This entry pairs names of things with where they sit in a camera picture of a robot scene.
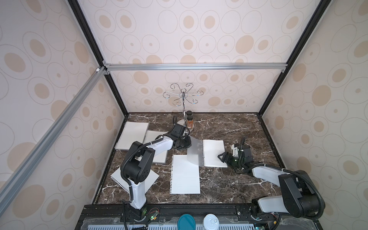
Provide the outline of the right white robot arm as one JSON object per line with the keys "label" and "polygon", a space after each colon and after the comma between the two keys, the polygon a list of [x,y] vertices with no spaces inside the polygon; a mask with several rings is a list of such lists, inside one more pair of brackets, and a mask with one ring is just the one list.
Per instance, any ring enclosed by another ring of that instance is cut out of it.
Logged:
{"label": "right white robot arm", "polygon": [[224,152],[218,155],[218,159],[237,174],[247,174],[280,188],[281,195],[252,200],[250,213],[254,218],[264,213],[281,213],[295,218],[318,220],[323,215],[325,201],[305,171],[291,171],[255,162],[250,146],[246,144],[233,145],[232,152]]}

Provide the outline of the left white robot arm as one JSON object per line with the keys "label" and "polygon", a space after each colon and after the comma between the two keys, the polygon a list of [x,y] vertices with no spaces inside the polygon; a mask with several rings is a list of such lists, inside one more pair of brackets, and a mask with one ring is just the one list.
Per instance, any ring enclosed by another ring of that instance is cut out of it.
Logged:
{"label": "left white robot arm", "polygon": [[129,188],[127,204],[137,210],[145,206],[147,202],[145,180],[149,176],[155,153],[189,148],[191,146],[189,134],[189,128],[174,124],[169,132],[157,136],[151,142],[135,141],[132,143],[120,167],[121,177],[127,182]]}

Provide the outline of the large white spiral notebook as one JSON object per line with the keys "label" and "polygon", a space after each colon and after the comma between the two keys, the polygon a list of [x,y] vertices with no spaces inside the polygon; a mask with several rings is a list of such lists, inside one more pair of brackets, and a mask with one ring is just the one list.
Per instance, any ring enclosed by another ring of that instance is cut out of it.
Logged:
{"label": "large white spiral notebook", "polygon": [[142,143],[144,141],[148,127],[149,123],[127,122],[117,144],[115,145],[115,149],[129,150],[135,141]]}

